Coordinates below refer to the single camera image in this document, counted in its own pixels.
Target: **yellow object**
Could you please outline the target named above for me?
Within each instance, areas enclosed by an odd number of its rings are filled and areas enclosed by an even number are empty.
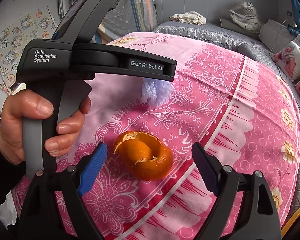
[[[142,180],[163,179],[173,165],[171,150],[146,132],[122,133],[114,143],[114,153],[120,155],[133,176]]]
[[[290,217],[288,222],[284,225],[284,227],[281,229],[281,237],[283,238],[284,235],[288,232],[290,227],[293,225],[293,223],[297,220],[297,218],[300,216],[300,208]]]

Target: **cartoon poster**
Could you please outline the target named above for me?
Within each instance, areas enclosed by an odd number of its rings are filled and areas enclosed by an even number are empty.
[[[27,43],[33,39],[50,39],[56,30],[49,7],[29,13],[0,32],[0,72],[5,91],[10,94],[16,81],[18,64]]]

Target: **bed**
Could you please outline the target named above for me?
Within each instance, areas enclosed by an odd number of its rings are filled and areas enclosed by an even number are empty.
[[[239,52],[255,61],[261,62],[277,73],[290,87],[291,92],[298,104],[300,111],[300,96],[294,88],[289,78],[281,71],[270,56],[270,50],[260,41],[236,33],[224,28],[220,28],[214,24],[207,23],[205,25],[189,25],[180,22],[168,21],[155,28],[156,33],[165,33],[189,37],[201,41],[213,43],[220,47]],[[296,190],[291,203],[288,217],[300,207],[300,167],[298,170],[298,179]]]
[[[191,239],[198,232],[215,197],[191,158],[195,141],[223,165],[244,173],[260,170],[283,224],[298,185],[300,112],[281,77],[240,53],[182,36],[130,33],[110,45],[170,57],[178,65],[172,99],[158,108],[140,101],[142,78],[97,74],[88,81],[90,113],[69,154],[58,159],[57,171],[76,165],[99,142],[108,145],[105,165],[83,197],[106,240]],[[271,97],[262,94],[267,90]],[[152,133],[171,148],[174,164],[167,177],[150,182],[129,174],[111,151],[127,130]],[[12,192],[18,214],[28,185],[24,177]],[[66,231],[75,235],[62,193],[56,198]],[[238,194],[224,234],[234,227],[240,201]]]

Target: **screw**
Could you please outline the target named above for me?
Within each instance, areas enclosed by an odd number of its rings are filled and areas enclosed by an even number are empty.
[[[43,170],[38,170],[35,174],[40,177],[43,175]]]
[[[75,166],[74,165],[68,166],[67,171],[69,171],[69,172],[75,171]]]
[[[255,171],[254,174],[255,174],[257,177],[262,177],[262,172],[261,172],[261,171]]]
[[[225,166],[223,166],[223,170],[227,171],[227,172],[231,172],[232,168],[230,166],[228,166],[228,165],[225,165]]]

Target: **blue gripper pad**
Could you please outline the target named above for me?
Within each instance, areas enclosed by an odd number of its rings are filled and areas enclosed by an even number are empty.
[[[220,189],[218,187],[218,173],[213,167],[213,163],[210,162],[207,153],[202,148],[200,143],[196,142],[192,145],[191,153],[194,163],[197,166],[207,189],[215,196],[219,196]]]
[[[94,149],[93,156],[81,173],[78,193],[83,196],[92,189],[92,186],[107,158],[108,148],[104,143],[99,143]]]

